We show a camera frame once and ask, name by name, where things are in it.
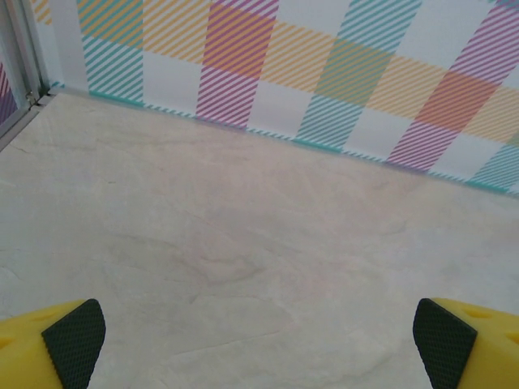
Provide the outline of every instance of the rubber pad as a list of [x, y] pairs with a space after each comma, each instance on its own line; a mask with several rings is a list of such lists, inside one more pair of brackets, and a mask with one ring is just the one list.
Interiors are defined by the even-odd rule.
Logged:
[[414, 342], [434, 389], [456, 389], [478, 332], [428, 298], [418, 303]]
[[87, 300], [41, 333], [63, 389], [86, 389], [105, 333], [105, 318], [94, 299]]

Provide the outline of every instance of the marble floor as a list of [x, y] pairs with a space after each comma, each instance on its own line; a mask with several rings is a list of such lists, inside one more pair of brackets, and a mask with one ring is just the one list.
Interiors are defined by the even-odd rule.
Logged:
[[59, 95], [0, 153], [0, 318], [101, 302], [91, 388], [426, 389], [421, 297], [519, 313], [519, 201]]

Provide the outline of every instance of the yellow object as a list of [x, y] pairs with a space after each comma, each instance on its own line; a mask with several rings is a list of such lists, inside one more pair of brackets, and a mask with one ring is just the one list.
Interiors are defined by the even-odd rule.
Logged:
[[[445, 298], [424, 299], [414, 337], [435, 389], [519, 388], [519, 316]], [[461, 367], [457, 386], [452, 380], [456, 366]]]
[[74, 361], [77, 348], [80, 347], [81, 356], [84, 356], [84, 340], [90, 341], [91, 333], [85, 337], [84, 326], [77, 326], [78, 320], [84, 321], [84, 315], [95, 317], [97, 321], [97, 340], [94, 348], [99, 355], [102, 341], [105, 336], [104, 319], [93, 311], [98, 303], [95, 300], [72, 301], [58, 306], [51, 306], [29, 314], [23, 314], [15, 318], [9, 318], [0, 322], [0, 388], [2, 389], [68, 389], [69, 387], [86, 387], [90, 379], [81, 376], [82, 372], [70, 369], [66, 364], [61, 364], [61, 376], [57, 367], [63, 358]]

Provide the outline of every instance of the black textured pad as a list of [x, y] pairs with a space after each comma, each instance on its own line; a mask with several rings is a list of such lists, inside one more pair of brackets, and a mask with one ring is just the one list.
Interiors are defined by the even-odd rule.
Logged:
[[456, 389], [478, 332], [428, 298], [418, 303], [414, 342], [434, 389]]
[[63, 389], [86, 389], [105, 332], [99, 302], [90, 299], [41, 333]]

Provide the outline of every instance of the beige floor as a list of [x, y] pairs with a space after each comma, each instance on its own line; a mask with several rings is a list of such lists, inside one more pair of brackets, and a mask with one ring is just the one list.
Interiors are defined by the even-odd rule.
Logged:
[[0, 223], [0, 317], [101, 302], [91, 388], [425, 389], [419, 298], [519, 313], [515, 199], [77, 96]]

